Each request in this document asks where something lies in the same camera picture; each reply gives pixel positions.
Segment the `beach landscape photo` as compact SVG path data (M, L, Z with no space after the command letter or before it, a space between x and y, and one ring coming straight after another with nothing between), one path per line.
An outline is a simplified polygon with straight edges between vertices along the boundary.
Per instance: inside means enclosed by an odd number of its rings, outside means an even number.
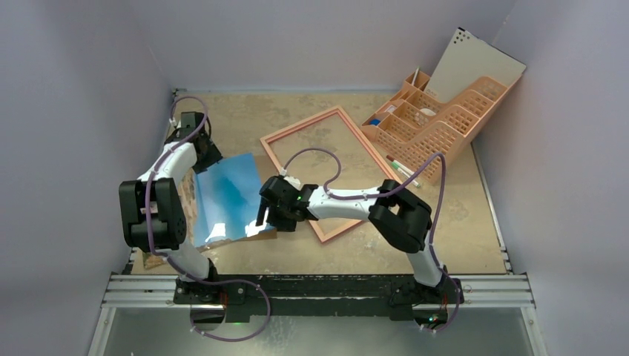
M262 178L274 174L268 158L251 153L222 159L199 174L189 170L177 184L186 239L204 254L231 243L277 239L272 225L256 225Z

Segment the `pink picture frame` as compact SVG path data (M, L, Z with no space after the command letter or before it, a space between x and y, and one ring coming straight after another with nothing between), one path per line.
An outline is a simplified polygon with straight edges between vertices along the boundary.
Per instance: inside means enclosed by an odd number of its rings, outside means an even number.
M381 185L385 179L400 182L396 171L340 106L276 130L260 139L274 166L288 164L287 173L303 184L329 184L341 189L341 196L356 195L362 188Z

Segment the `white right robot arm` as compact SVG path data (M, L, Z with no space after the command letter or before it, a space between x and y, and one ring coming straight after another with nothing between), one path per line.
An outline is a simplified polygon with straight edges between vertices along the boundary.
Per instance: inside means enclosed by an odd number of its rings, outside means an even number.
M434 248L437 217L426 202L393 179L373 188L344 190L316 184L297 187L291 177L277 175L260 189L255 224L293 232L304 220L369 222L388 244L407 255L422 300L461 303L460 283L449 276Z

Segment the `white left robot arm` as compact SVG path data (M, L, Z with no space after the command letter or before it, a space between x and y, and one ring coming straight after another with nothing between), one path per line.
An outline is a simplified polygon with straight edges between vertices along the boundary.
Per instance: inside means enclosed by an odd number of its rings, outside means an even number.
M221 293L217 269L188 240L177 190L189 170L205 172L223 158L206 124L204 113L182 113L151 168L120 184L119 203L127 245L162 258L178 273L182 292L213 303Z

